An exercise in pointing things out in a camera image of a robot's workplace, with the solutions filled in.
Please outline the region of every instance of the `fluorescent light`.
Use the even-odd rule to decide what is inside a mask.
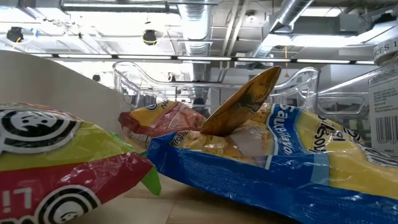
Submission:
[[[357,65],[374,65],[372,61],[356,61],[355,64]]]
[[[290,62],[291,59],[284,58],[238,58],[242,62]]]
[[[317,60],[317,59],[297,59],[300,63],[349,63],[349,60]]]
[[[115,7],[115,8],[132,8],[132,7],[142,7],[140,4],[87,4],[87,3],[65,3],[64,7]],[[157,5],[145,5],[148,8],[157,8]],[[176,6],[170,6],[171,9],[176,9]]]
[[[212,44],[213,41],[203,41],[203,40],[178,40],[178,43],[201,43],[201,44]]]
[[[230,61],[230,57],[195,57],[195,56],[178,56],[179,60],[222,60]]]
[[[112,55],[60,54],[62,58],[112,58]]]
[[[52,57],[52,54],[31,54],[33,56],[37,56],[37,57]]]
[[[318,17],[336,17],[340,15],[341,10],[345,8],[335,8],[335,7],[308,7],[301,16],[318,16]]]
[[[161,55],[119,55],[121,59],[163,59],[170,60],[171,56],[161,56]]]
[[[292,40],[297,47],[344,47],[350,43],[349,37],[339,35],[297,35]]]

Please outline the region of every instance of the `wooden table surface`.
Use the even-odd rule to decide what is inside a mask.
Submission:
[[[230,201],[160,175],[162,195],[141,183],[69,224],[296,223],[274,212]]]

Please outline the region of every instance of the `blue chip bag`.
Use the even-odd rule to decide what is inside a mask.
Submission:
[[[308,111],[265,104],[224,136],[152,139],[158,172],[303,223],[398,223],[398,161]]]

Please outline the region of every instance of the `brand logo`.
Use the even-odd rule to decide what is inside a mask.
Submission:
[[[149,110],[149,111],[154,111],[154,110],[157,109],[157,107],[158,107],[158,104],[156,103],[156,104],[154,104],[154,105],[146,106],[145,109],[147,109],[147,110]]]
[[[81,185],[67,185],[48,194],[39,203],[34,216],[0,220],[0,224],[62,224],[101,205],[90,189]]]
[[[64,146],[72,139],[79,121],[59,119],[35,110],[0,110],[1,151],[32,154]]]

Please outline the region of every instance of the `food package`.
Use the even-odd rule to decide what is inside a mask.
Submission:
[[[127,137],[125,140],[147,149],[152,138],[175,131],[192,130],[205,134],[231,132],[261,107],[276,84],[280,71],[280,67],[272,67],[252,78],[231,97],[232,103],[231,100],[224,102],[209,119],[187,105],[173,101],[123,112],[119,122]]]
[[[398,161],[293,106],[265,104],[225,137],[154,138],[147,157],[179,182],[302,223],[398,222]]]
[[[65,223],[134,187],[153,165],[95,124],[0,105],[0,223]]]
[[[163,101],[158,104],[122,112],[119,122],[128,143],[147,149],[153,137],[174,131],[199,131],[206,118],[181,102]]]

